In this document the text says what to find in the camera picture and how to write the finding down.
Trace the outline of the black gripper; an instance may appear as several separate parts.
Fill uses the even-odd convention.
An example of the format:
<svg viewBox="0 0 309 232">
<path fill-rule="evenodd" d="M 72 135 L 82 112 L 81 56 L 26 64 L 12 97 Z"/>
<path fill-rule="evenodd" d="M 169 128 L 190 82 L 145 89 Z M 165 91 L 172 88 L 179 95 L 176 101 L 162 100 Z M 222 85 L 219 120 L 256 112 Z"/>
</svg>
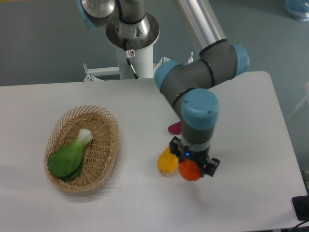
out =
<svg viewBox="0 0 309 232">
<path fill-rule="evenodd" d="M 196 148 L 189 145 L 182 145 L 181 140 L 174 136 L 169 143 L 171 154 L 178 158 L 178 163 L 181 164 L 185 160 L 190 160 L 201 169 L 201 177 L 205 175 L 213 177 L 220 160 L 209 157 L 210 144 Z"/>
</svg>

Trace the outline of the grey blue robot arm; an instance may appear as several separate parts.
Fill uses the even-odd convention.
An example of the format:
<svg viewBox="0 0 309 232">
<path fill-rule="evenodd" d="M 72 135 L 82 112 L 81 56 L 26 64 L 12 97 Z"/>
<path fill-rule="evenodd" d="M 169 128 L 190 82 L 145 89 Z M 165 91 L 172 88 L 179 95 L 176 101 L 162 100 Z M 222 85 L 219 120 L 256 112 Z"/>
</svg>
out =
<svg viewBox="0 0 309 232">
<path fill-rule="evenodd" d="M 142 0 L 79 0 L 90 29 L 105 26 L 116 50 L 121 79 L 153 78 L 181 122 L 180 137 L 169 144 L 178 158 L 179 172 L 188 181 L 213 176 L 220 161 L 208 155 L 219 115 L 210 88 L 246 72 L 247 51 L 231 45 L 207 0 L 174 2 L 199 59 L 186 65 L 174 60 L 153 63 L 153 45 L 160 33 L 157 20 Z"/>
</svg>

